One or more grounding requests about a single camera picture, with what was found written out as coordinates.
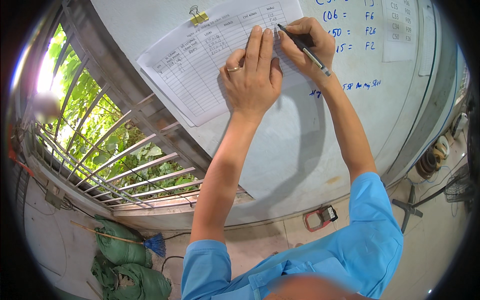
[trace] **blue cable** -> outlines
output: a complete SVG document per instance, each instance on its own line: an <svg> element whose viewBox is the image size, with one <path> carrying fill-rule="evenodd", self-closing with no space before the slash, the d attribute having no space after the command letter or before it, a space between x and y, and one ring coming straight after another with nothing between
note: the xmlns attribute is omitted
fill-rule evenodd
<svg viewBox="0 0 480 300"><path fill-rule="evenodd" d="M457 86L457 79L458 79L458 45L456 47L456 50L455 50L455 91L453 93L453 101L452 101L452 105L450 106L450 110L448 111L448 114L447 114L447 117L445 118L444 120L444 123L442 124L442 126L440 127L440 130L438 131L438 133L435 135L435 137L430 140L426 145L425 147L420 151L420 154L417 156L417 158L415 159L415 162L408 168L407 170L407 173L412 169L412 167L417 163L417 160L419 159L419 157L423 154L423 151L425 151L425 149L427 149L427 147L430 146L430 144L432 144L432 142L434 140L436 140L438 138L438 136L440 135L440 133L442 132L444 126L445 126L445 123L447 122L448 120L448 117L450 116L450 113L452 112L452 109L453 109L453 105L455 104L455 97L456 97L456 86Z"/></svg>
<svg viewBox="0 0 480 300"><path fill-rule="evenodd" d="M410 182L411 185L419 185L419 184L422 184L422 183L424 183L424 182L434 183L434 182L438 179L438 176L439 176L439 173L438 173L438 172L439 172L442 168L448 168L448 169L450 170L450 173L452 173L452 170L449 168L449 166L441 166L441 167L438 169L438 171L437 171L437 177L435 178L434 181L429 181L428 179L425 179L425 180L422 180L422 181L420 181L420 182L412 182L412 181L410 180L410 178L408 178L408 176L407 176L407 180Z"/></svg>

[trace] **hand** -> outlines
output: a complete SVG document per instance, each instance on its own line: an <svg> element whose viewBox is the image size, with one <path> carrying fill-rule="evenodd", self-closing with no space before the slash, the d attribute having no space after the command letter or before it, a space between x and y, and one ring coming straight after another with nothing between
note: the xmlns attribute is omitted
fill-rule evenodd
<svg viewBox="0 0 480 300"><path fill-rule="evenodd" d="M272 60L273 33L255 26L250 33L247 50L237 49L220 68L233 113L246 121L260 124L265 112L280 95L283 73L278 58ZM240 66L237 71L228 69Z"/></svg>
<svg viewBox="0 0 480 300"><path fill-rule="evenodd" d="M325 64L330 72L332 72L332 60L335 54L335 38L322 28L317 19L303 17L286 26L286 30L296 35L310 34L315 44L315 46L310 49ZM280 35L280 47L285 55L295 63L302 73L312 78L320 88L323 87L328 82L329 77L327 77L305 53L298 49L285 32L279 31L278 34Z"/></svg>

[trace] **person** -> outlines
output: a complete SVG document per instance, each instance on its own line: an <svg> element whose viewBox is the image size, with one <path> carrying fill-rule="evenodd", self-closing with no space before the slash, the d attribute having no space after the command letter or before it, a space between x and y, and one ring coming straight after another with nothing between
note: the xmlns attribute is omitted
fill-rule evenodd
<svg viewBox="0 0 480 300"><path fill-rule="evenodd" d="M312 50L332 70L335 39L316 19L301 18L287 26L287 30L310 34L315 43ZM335 73L325 76L284 32L279 31L279 35L282 51L315 82L332 115L350 175L350 225L319 240L272 255L231 280L225 220L252 138L264 113L280 95L282 85L279 60L271 58L273 33L268 28L262 33L262 28L255 26L247 49L235 50L220 69L233 112L208 168L193 215L190 245L183 261L181 293L184 300L287 299L271 293L268 283L291 274L315 274L332 283L317 282L299 289L298 292L309 290L308 287L317 289L315 299L335 299L332 298L335 287L348 291L348 295L336 294L340 299L378 298L399 263L403 235L376 174L359 117ZM306 285L308 278L300 282Z"/></svg>

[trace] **blue broom bristles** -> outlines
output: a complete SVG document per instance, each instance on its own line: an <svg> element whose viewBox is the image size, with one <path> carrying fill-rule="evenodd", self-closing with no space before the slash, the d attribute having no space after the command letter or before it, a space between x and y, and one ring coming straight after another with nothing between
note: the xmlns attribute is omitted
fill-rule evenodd
<svg viewBox="0 0 480 300"><path fill-rule="evenodd" d="M151 249L157 255L161 257L165 257L165 240L161 233L157 234L156 236L152 237L151 239L144 241L144 246L148 249Z"/></svg>

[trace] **forearm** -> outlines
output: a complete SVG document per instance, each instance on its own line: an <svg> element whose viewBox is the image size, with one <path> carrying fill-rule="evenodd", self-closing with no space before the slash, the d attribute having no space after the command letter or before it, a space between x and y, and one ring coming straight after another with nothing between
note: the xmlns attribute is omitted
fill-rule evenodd
<svg viewBox="0 0 480 300"><path fill-rule="evenodd" d="M192 236L195 240L225 242L223 228L233 204L241 170L260 121L246 121L233 113L227 132L202 184L193 214Z"/></svg>
<svg viewBox="0 0 480 300"><path fill-rule="evenodd" d="M375 162L360 119L336 75L318 84L332 115L335 135L351 182L364 172L376 172Z"/></svg>

